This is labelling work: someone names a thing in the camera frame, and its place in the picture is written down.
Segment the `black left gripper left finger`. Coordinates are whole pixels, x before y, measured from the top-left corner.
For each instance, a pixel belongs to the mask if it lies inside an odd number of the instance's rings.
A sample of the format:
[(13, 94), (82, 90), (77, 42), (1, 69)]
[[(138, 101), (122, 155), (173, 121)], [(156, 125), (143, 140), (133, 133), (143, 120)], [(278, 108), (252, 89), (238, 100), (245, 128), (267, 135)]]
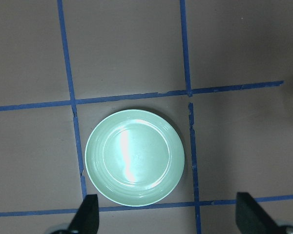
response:
[(69, 234), (96, 234), (99, 229), (99, 205), (97, 195), (87, 195), (70, 222)]

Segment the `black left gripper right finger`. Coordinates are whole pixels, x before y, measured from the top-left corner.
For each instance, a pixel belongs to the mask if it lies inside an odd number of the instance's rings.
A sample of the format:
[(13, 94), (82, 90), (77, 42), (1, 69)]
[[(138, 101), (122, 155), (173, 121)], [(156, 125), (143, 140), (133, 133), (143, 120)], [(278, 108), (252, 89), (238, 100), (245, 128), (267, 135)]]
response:
[(242, 234), (273, 234), (276, 222), (247, 192), (236, 194), (235, 222)]

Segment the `green plate near left arm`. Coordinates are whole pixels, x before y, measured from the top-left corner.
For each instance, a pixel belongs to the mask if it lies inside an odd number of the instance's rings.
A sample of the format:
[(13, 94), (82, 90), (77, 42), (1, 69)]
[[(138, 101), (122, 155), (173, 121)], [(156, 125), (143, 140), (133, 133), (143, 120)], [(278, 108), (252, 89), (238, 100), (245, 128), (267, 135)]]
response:
[(85, 168), (107, 199), (142, 207), (167, 197), (185, 166), (182, 141), (173, 126), (152, 112), (129, 109), (99, 122), (85, 147)]

